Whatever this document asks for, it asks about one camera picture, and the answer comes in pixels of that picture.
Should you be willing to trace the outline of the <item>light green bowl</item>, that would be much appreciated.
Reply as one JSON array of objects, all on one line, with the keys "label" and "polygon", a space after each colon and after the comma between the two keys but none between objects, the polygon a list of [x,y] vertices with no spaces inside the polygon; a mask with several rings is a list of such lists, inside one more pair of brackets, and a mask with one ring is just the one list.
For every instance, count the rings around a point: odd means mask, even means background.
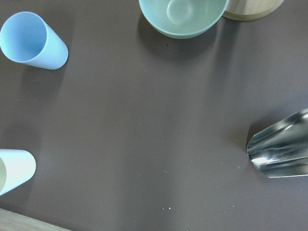
[{"label": "light green bowl", "polygon": [[174,39],[194,38],[224,14],[228,0],[139,0],[141,12],[159,33]]}]

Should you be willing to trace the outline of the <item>metal scoop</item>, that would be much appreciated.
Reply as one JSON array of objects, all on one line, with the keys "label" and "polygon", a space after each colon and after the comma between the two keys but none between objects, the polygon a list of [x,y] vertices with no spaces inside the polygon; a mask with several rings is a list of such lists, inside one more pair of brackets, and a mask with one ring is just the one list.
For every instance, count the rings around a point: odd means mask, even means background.
[{"label": "metal scoop", "polygon": [[246,147],[255,169],[268,178],[308,175],[308,110],[304,109],[255,134]]}]

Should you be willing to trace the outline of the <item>blue cup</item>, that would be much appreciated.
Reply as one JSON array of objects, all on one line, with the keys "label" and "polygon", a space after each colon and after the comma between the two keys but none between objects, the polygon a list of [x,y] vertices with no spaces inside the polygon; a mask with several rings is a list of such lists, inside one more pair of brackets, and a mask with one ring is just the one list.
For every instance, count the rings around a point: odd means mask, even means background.
[{"label": "blue cup", "polygon": [[0,30],[0,49],[13,62],[56,70],[68,59],[68,48],[37,14],[19,12]]}]

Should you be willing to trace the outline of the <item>wooden cutting board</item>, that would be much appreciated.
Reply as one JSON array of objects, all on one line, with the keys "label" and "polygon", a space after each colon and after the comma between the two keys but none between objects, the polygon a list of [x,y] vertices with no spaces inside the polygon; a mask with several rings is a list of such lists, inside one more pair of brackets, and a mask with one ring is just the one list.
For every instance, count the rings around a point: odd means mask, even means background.
[{"label": "wooden cutting board", "polygon": [[0,209],[1,231],[67,231],[67,229],[52,225],[34,218],[20,215],[5,209]]}]

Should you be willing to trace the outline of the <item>cream cup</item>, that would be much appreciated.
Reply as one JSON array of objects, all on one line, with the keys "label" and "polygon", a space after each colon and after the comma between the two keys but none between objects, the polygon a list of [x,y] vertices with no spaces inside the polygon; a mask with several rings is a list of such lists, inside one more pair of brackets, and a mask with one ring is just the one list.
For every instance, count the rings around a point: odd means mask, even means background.
[{"label": "cream cup", "polygon": [[0,194],[3,195],[31,179],[36,171],[33,155],[25,150],[0,150]]}]

